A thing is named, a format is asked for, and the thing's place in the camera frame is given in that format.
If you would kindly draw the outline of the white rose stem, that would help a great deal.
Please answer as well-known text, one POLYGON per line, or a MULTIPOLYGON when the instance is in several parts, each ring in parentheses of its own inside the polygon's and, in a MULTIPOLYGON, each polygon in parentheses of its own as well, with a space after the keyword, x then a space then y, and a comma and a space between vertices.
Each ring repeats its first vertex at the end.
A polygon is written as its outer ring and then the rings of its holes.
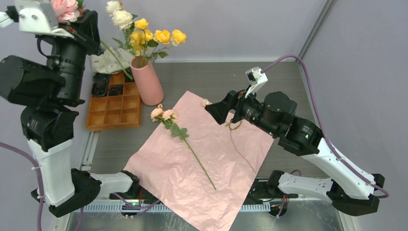
POLYGON ((121 48, 130 49, 130 35, 134 32, 135 25, 133 19, 137 17, 135 14, 131 14, 124 9, 121 0, 111 0, 107 2, 105 11, 109 14, 113 24, 118 27, 124 34, 125 41, 118 42, 121 48))

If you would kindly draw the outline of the peach rose stem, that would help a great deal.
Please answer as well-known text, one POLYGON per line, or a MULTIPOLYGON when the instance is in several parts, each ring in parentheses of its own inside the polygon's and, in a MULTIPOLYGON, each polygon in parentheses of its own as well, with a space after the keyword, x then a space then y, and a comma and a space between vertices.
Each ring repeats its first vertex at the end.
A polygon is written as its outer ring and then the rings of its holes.
POLYGON ((162 123, 165 129, 170 131, 170 136, 173 138, 178 137, 181 141, 183 141, 190 152, 193 154, 195 160, 197 161, 198 165, 200 166, 201 170, 207 177, 208 181, 210 182, 212 188, 216 191, 217 188, 212 181, 211 177, 209 176, 207 170, 203 166, 201 160, 198 158, 196 152, 192 149, 191 145, 189 144, 187 138, 189 137, 188 129, 180 127, 176 120, 178 119, 177 113, 174 110, 164 110, 162 104, 158 104, 158 106, 152 110, 150 118, 153 122, 162 123))

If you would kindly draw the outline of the purple and pink wrapping paper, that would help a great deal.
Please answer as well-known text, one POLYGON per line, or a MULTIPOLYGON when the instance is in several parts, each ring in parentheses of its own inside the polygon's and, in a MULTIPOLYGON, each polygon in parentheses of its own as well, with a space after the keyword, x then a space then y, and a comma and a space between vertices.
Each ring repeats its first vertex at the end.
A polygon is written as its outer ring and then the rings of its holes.
POLYGON ((128 160, 125 170, 168 208, 201 231, 231 228, 273 138, 244 121, 230 130, 219 125, 202 106, 203 99, 187 91, 174 106, 176 123, 187 138, 215 191, 193 154, 179 138, 159 124, 128 160))

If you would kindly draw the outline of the pink rose stem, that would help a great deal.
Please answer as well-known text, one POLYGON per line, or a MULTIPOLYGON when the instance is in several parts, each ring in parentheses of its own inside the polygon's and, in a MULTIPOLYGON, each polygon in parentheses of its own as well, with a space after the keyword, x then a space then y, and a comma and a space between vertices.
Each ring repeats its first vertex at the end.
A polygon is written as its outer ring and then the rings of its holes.
MULTIPOLYGON (((59 23, 74 23, 83 15, 84 7, 82 0, 52 0, 52 8, 59 23)), ((102 42, 103 46, 113 54, 111 49, 102 42)))

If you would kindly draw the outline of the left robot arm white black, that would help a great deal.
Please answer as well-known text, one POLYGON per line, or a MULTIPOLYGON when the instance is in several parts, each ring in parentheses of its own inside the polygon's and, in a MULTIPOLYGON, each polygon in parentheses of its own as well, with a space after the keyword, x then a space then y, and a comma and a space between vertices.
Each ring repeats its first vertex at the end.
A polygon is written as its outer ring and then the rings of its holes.
POLYGON ((74 23, 57 25, 65 36, 36 33, 37 42, 52 46, 46 64, 10 55, 0 62, 0 94, 10 103, 24 106, 22 131, 31 159, 41 173, 31 195, 47 203, 55 217, 62 217, 92 203, 98 197, 136 198, 140 180, 129 171, 94 174, 70 166, 74 138, 73 108, 80 98, 88 55, 101 54, 98 14, 85 10, 74 23))

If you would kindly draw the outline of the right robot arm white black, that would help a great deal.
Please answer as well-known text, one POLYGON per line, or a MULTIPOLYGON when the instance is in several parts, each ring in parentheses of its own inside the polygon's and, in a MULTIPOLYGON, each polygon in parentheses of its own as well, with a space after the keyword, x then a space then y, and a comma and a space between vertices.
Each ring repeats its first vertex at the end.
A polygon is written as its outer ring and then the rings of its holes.
POLYGON ((327 178, 307 178, 274 170, 266 187, 274 198, 305 195, 330 203, 338 211, 362 216, 378 211, 380 199, 374 195, 385 182, 381 174, 370 174, 352 164, 326 141, 321 129, 312 121, 295 115, 296 102, 283 92, 269 93, 263 102, 254 94, 230 91, 218 103, 205 110, 218 124, 234 111, 232 123, 246 120, 278 140, 284 150, 299 156, 327 174, 327 178))

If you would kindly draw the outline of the pink cylindrical vase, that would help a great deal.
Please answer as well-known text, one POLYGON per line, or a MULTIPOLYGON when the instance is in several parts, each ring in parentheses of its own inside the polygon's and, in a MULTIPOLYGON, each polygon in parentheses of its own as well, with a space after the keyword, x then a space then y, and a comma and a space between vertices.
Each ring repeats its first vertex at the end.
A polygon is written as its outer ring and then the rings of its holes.
POLYGON ((152 62, 138 56, 132 59, 130 68, 142 102, 148 106, 161 103, 164 91, 152 62))

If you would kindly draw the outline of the cream patterned cloth bag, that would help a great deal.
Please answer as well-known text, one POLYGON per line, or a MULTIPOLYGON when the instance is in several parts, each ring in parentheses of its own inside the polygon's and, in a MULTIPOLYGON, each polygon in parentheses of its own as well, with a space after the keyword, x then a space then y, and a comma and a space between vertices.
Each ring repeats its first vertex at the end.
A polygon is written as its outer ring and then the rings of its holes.
POLYGON ((130 67, 134 56, 128 51, 118 48, 110 48, 111 52, 105 50, 101 55, 91 55, 90 63, 94 73, 115 74, 130 67))

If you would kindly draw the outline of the dark green cloth item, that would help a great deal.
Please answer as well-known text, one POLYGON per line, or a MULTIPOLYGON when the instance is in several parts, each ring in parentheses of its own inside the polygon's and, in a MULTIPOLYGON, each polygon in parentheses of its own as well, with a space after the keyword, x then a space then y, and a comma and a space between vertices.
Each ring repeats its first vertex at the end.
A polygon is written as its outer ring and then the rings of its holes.
POLYGON ((110 79, 110 74, 103 74, 103 73, 95 73, 93 76, 93 81, 97 82, 97 81, 107 81, 109 82, 110 79))

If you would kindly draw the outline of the dark bundle at tray top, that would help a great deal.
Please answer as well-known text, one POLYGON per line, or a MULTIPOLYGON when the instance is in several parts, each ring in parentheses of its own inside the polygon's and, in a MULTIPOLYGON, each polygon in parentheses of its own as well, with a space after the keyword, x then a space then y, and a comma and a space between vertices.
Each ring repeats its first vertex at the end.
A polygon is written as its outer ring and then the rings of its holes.
POLYGON ((124 70, 124 78, 125 78, 125 83, 134 82, 134 77, 132 75, 132 71, 130 67, 124 70))

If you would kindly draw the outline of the orange compartment tray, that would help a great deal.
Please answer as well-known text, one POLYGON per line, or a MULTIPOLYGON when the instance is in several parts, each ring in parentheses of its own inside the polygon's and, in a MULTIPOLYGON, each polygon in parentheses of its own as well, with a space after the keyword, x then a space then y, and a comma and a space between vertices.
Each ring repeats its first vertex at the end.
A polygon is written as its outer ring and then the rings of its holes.
POLYGON ((86 128, 90 131, 137 128, 141 125, 142 102, 134 82, 125 83, 124 73, 111 74, 109 82, 93 83, 86 128), (123 95, 108 96, 109 88, 123 85, 123 95))

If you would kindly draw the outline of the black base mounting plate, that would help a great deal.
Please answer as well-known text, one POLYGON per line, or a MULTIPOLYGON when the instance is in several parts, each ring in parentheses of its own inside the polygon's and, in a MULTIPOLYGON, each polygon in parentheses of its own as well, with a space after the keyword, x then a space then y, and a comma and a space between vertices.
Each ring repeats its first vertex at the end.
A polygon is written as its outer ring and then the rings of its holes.
MULTIPOLYGON (((280 199, 268 191, 266 182, 267 179, 255 179, 243 202, 243 205, 257 205, 263 202, 271 202, 272 200, 280 199)), ((117 192, 116 194, 128 202, 130 200, 139 200, 140 202, 150 204, 157 200, 154 195, 138 184, 136 186, 131 186, 127 192, 117 192)))

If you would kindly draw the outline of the small green-lit circuit board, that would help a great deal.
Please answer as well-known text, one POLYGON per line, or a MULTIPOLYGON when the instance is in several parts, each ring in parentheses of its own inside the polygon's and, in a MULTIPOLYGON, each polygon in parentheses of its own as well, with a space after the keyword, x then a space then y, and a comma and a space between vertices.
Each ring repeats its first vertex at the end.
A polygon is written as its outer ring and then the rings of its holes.
POLYGON ((125 203, 122 206, 122 210, 140 210, 141 207, 137 203, 125 203))

